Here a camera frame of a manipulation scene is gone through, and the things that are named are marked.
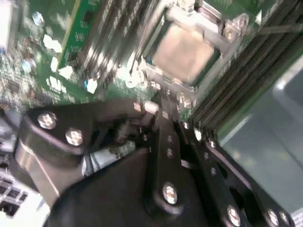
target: screw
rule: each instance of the screw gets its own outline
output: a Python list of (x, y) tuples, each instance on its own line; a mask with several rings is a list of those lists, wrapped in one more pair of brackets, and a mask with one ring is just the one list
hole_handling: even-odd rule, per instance
[(177, 190), (171, 183), (165, 183), (163, 186), (163, 196), (169, 204), (176, 204), (178, 201)]
[(167, 157), (169, 158), (173, 158), (173, 153), (172, 153), (172, 150), (170, 148), (167, 149)]
[(212, 167), (211, 171), (212, 171), (212, 175), (215, 176), (216, 175), (216, 169)]
[(168, 141), (169, 143), (172, 143), (172, 138), (171, 138), (171, 136), (168, 136), (168, 137), (167, 137), (167, 141)]
[(184, 128), (189, 129), (189, 124), (187, 122), (184, 122), (183, 125), (184, 125)]
[(233, 206), (229, 205), (229, 206), (227, 207), (227, 214), (228, 214), (229, 220), (230, 220), (235, 226), (238, 226), (238, 227), (239, 227), (239, 226), (241, 225), (240, 216), (239, 216), (237, 210), (236, 210)]
[(196, 139), (200, 142), (202, 139), (202, 133), (198, 129), (194, 129), (194, 133), (195, 133)]
[(39, 125), (44, 129), (53, 129), (56, 127), (56, 115), (53, 113), (43, 113), (38, 116)]
[(245, 18), (241, 18), (239, 21), (239, 26), (240, 27), (244, 27), (246, 25), (246, 19)]
[(134, 103), (134, 109), (138, 112), (141, 112), (142, 109), (141, 109), (141, 105), (139, 103)]
[(204, 153), (204, 159), (208, 160), (208, 153), (207, 152)]
[(284, 212), (280, 212), (280, 216), (281, 216), (281, 219), (287, 224), (289, 225), (289, 219), (287, 217), (287, 215), (284, 213)]
[(273, 210), (268, 210), (268, 215), (269, 215), (269, 218), (270, 218), (271, 222), (275, 226), (278, 226), (279, 225), (279, 220), (278, 220), (278, 217), (277, 217), (276, 213)]
[(169, 114), (168, 114), (166, 111), (162, 111), (162, 116), (163, 116), (165, 119), (168, 119), (168, 118), (169, 118)]
[(39, 12), (33, 13), (33, 21), (34, 21), (34, 24), (37, 25), (37, 26), (43, 26), (44, 25), (43, 16)]
[(233, 33), (231, 30), (226, 30), (225, 31), (225, 37), (229, 40), (231, 40), (233, 38)]
[(216, 147), (216, 144), (215, 144), (213, 141), (210, 141), (210, 146), (211, 146), (212, 148), (215, 148), (215, 147)]
[(68, 129), (65, 134), (66, 140), (69, 144), (79, 146), (83, 143), (83, 134), (78, 129)]

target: black metal arm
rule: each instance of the black metal arm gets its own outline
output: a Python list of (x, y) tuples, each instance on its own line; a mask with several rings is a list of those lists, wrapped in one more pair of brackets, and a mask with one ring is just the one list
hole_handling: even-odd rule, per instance
[[(214, 134), (203, 135), (199, 142), (164, 93), (154, 103), (37, 108), (23, 117), (11, 169), (52, 206), (46, 227), (294, 226)], [(83, 178), (86, 153), (128, 140), (136, 152)]]

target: cpu socket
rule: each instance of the cpu socket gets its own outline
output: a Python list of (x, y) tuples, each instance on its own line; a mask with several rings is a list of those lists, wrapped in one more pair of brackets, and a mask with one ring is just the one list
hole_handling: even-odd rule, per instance
[(248, 19), (241, 14), (233, 21), (224, 20), (207, 4), (190, 13), (178, 6), (166, 7), (157, 14), (146, 39), (141, 68), (149, 80), (196, 96), (201, 84), (210, 83), (230, 61)]

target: gray metal panel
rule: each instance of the gray metal panel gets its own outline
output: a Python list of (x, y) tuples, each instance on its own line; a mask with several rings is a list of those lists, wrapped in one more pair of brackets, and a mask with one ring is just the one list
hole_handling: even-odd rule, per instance
[[(21, 114), (12, 111), (7, 110), (6, 114), (8, 117), (15, 123), (16, 125), (20, 125), (21, 122)], [(3, 119), (0, 118), (0, 137), (3, 136), (5, 133), (10, 133), (11, 128), (3, 121)], [(7, 140), (0, 140), (0, 150), (6, 151), (6, 152), (12, 152), (14, 145), (16, 141), (16, 136), (13, 135)]]
[(229, 151), (288, 212), (303, 207), (303, 56), (224, 137)]

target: memory module slot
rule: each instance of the memory module slot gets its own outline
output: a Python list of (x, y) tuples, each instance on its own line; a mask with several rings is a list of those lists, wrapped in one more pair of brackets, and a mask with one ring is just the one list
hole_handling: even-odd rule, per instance
[[(284, 1), (264, 26), (298, 23), (302, 12), (301, 1)], [(193, 113), (194, 123), (215, 128), (221, 125), (221, 119), (227, 119), (226, 111), (230, 113), (234, 112), (233, 108), (240, 108), (239, 101), (250, 91), (252, 81), (267, 81), (271, 77), (268, 73), (270, 67), (277, 61), (279, 64), (283, 63), (283, 53), (287, 48), (291, 48), (299, 37), (300, 34), (254, 37), (220, 81), (200, 102)]]
[(230, 119), (237, 111), (263, 86), (266, 86), (272, 78), (275, 78), (275, 71), (277, 71), (281, 65), (281, 62), (290, 59), (293, 54), (302, 46), (303, 35), (299, 35), (296, 40), (285, 50), (282, 56), (276, 61), (276, 63), (266, 72), (267, 77), (260, 77), (253, 80), (243, 90), (238, 90), (235, 93), (236, 98), (232, 98), (228, 105), (225, 105), (220, 109), (214, 118), (212, 118), (208, 125), (212, 128), (219, 129), (223, 124)]

